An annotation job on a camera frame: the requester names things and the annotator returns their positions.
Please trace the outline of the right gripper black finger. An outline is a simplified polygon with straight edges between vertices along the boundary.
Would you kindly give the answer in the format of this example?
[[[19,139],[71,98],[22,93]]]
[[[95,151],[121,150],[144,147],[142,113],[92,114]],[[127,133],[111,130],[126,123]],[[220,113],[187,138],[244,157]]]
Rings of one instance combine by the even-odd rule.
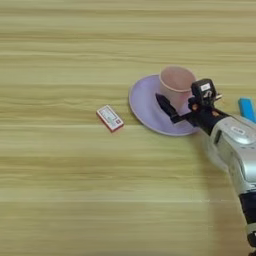
[[[161,94],[155,94],[156,100],[160,106],[160,108],[169,116],[170,120],[173,123],[177,123],[179,121],[179,115],[175,108],[170,104],[170,101]]]

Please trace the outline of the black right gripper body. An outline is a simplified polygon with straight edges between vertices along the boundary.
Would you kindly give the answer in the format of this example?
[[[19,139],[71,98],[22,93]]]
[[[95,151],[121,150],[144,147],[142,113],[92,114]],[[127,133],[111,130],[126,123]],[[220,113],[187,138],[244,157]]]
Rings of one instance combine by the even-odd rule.
[[[228,117],[227,113],[215,107],[215,102],[220,98],[220,94],[205,99],[192,96],[187,101],[189,112],[180,115],[175,108],[172,108],[171,120],[173,123],[186,120],[192,126],[202,129],[207,135],[211,135],[214,126]]]

